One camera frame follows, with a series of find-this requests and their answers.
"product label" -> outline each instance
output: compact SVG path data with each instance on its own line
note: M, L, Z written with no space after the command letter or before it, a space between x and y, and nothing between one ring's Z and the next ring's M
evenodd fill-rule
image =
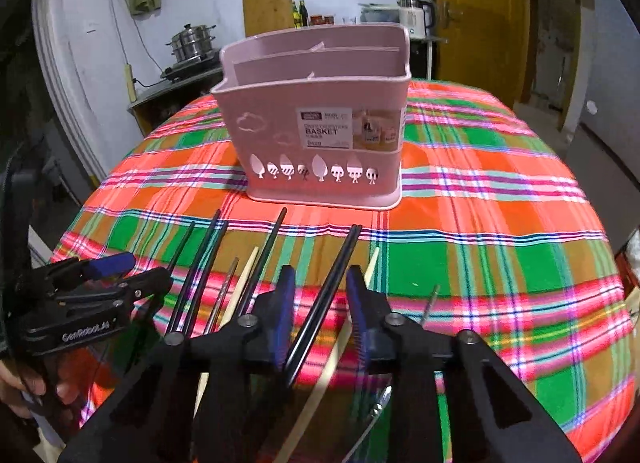
M394 152L405 111L309 107L296 110L302 146Z
M313 107L298 109L298 129L305 148L353 148L351 109Z

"utensil holder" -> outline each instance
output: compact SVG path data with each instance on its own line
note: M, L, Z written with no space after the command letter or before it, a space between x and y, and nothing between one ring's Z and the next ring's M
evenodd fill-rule
M211 93L258 201L385 210L402 197L409 38L313 26L226 46Z

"blue gripper pad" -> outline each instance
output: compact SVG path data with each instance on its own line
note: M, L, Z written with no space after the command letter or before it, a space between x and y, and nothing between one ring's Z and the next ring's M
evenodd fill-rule
M283 265L275 289L255 299L251 313L260 319L262 332L247 344L246 361L282 369L293 329L295 294L296 270Z
M353 337L360 364L370 374L388 373L390 364L396 359L396 350L383 328L385 316L391 313L386 295L367 289L358 265L349 267L346 281Z
M136 265L136 258L132 253L122 252L115 253L101 259L89 261L82 269L87 279L99 281L105 277L114 275L122 277L133 269Z

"plaid tablecloth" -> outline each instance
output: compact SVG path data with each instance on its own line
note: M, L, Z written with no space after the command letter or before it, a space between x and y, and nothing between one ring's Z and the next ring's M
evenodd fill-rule
M439 283L429 328L479 332L583 459L593 460L628 414L634 393L631 324L597 215L562 161L490 94L415 81L407 112L401 204L385 212L289 205L260 291L271 288L280 265L293 265L300 326L350 224L363 224L352 261L366 266L380 247L372 288L388 294L395 311L418 318ZM208 221L220 208L229 228L207 283L194 332L200 334L233 257L244 265L282 207L251 201L245 185L216 101L203 96L114 169L54 258L129 250L136 271L166 265L195 221L174 289L156 318L163 332ZM341 288L303 368L296 402L276 426L273 450L289 432L345 316ZM88 388L83 420L113 388L127 344L126 335L112 343L99 365L80 356ZM358 373L348 348L294 458L323 461L347 422L369 412L382 384ZM385 416L358 461L384 460ZM445 428L445 445L448 440Z

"wooden cutting board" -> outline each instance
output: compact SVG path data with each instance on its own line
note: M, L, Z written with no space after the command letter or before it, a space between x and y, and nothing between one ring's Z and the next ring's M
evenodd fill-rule
M242 0L244 35L293 28L292 0Z

